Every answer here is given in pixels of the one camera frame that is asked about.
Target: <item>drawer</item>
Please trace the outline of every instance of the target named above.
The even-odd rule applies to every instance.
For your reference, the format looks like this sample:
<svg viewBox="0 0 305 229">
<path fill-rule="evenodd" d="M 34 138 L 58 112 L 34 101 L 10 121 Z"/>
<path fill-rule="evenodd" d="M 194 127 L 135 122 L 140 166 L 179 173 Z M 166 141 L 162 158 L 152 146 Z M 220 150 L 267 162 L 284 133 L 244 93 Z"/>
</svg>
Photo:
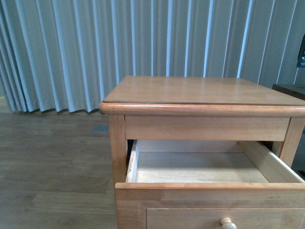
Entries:
<svg viewBox="0 0 305 229">
<path fill-rule="evenodd" d="M 303 229 L 304 215 L 304 208 L 150 208 L 147 229 L 219 229 L 228 216 L 238 229 Z"/>
<path fill-rule="evenodd" d="M 305 217 L 305 182 L 256 141 L 134 141 L 115 189 L 119 228 L 220 229 L 229 217 L 295 229 Z"/>
</svg>

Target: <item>floor vent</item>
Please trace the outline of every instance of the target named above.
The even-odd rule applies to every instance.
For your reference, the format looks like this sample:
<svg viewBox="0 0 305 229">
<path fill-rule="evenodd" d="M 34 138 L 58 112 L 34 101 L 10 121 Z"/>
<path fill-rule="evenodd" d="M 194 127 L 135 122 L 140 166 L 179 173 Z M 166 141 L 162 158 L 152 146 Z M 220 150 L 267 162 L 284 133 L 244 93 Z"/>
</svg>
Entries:
<svg viewBox="0 0 305 229">
<path fill-rule="evenodd" d="M 106 133 L 109 131 L 109 127 L 107 125 L 96 125 L 93 128 L 94 132 Z"/>
</svg>

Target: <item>drawer front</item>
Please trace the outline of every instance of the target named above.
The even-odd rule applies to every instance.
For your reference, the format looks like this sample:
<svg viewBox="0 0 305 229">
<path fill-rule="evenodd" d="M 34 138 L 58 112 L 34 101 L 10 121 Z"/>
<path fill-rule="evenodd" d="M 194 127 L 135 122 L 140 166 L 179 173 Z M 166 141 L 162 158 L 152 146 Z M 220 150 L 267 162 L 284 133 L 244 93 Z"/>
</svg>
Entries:
<svg viewBox="0 0 305 229">
<path fill-rule="evenodd" d="M 147 209 L 147 229 L 220 229 L 230 218 L 238 229 L 300 229 L 305 208 Z"/>
<path fill-rule="evenodd" d="M 286 217 L 287 212 L 290 212 L 290 209 L 296 209 L 297 213 L 293 213 L 292 215 L 291 213 L 289 213 L 288 219 L 292 219 L 293 216 L 294 220 L 291 220 L 290 222 L 296 222 L 296 220 L 298 220 L 299 225 L 304 217 L 304 183 L 117 183 L 115 185 L 115 189 L 119 229 L 145 229 L 146 225 L 148 225 L 149 223 L 149 220 L 156 220 L 155 218 L 157 217 L 157 215 L 159 215 L 159 213 L 155 213 L 154 211 L 161 212 L 160 208 L 180 208 L 184 209 L 185 211 L 190 211 L 189 215 L 192 215 L 192 209 L 199 209 L 200 211 L 201 208 L 220 208 L 220 210 L 227 209 L 227 211 L 220 211 L 218 215 L 216 214 L 216 217 L 213 218 L 214 223 L 216 221 L 219 222 L 220 219 L 223 217 L 232 217 L 232 220 L 236 220 L 237 211 L 235 211 L 235 209 L 237 208 L 240 209 L 240 212 L 246 211 L 249 208 L 254 208 L 253 211 L 257 212 L 255 217 L 257 221 L 260 221 L 261 218 L 269 215 L 269 213 L 267 212 L 262 215 L 259 214 L 260 210 L 264 209 L 270 209 L 271 212 L 272 210 L 277 211 L 277 208 L 285 208 L 285 210 L 281 213 L 283 215 L 283 218 Z M 173 222 L 175 221 L 175 218 L 178 218 L 176 215 L 184 214 L 184 212 L 181 212 L 178 210 L 173 210 L 173 213 L 169 213 L 170 216 L 173 215 L 173 218 L 170 219 L 170 217 L 166 217 L 165 220 Z M 236 223 L 243 222 L 242 220 L 246 220 L 247 217 L 248 216 L 244 215 L 241 219 L 238 219 Z M 277 224 L 272 227 L 266 227 L 266 229 L 270 228 L 282 229 L 278 227 Z M 286 227 L 285 229 L 290 228 L 300 229 L 302 227 Z"/>
<path fill-rule="evenodd" d="M 289 118 L 125 116 L 127 139 L 283 141 Z"/>
</svg>

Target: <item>tabletop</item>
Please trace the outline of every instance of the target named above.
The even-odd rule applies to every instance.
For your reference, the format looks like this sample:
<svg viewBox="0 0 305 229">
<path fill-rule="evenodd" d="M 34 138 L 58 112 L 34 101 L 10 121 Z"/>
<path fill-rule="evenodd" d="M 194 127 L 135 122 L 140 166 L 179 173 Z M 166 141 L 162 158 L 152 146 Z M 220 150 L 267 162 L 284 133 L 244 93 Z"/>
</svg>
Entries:
<svg viewBox="0 0 305 229">
<path fill-rule="evenodd" d="M 126 76 L 104 103 L 305 106 L 305 101 L 236 78 Z"/>
</svg>

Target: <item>vertical blind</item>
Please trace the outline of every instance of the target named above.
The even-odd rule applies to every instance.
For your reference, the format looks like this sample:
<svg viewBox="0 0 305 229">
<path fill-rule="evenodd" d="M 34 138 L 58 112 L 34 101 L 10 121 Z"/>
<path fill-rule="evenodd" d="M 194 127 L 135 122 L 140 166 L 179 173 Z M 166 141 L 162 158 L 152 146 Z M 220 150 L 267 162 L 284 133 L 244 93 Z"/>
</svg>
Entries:
<svg viewBox="0 0 305 229">
<path fill-rule="evenodd" d="M 305 84 L 304 0 L 0 0 L 13 111 L 98 108 L 126 75 Z"/>
</svg>

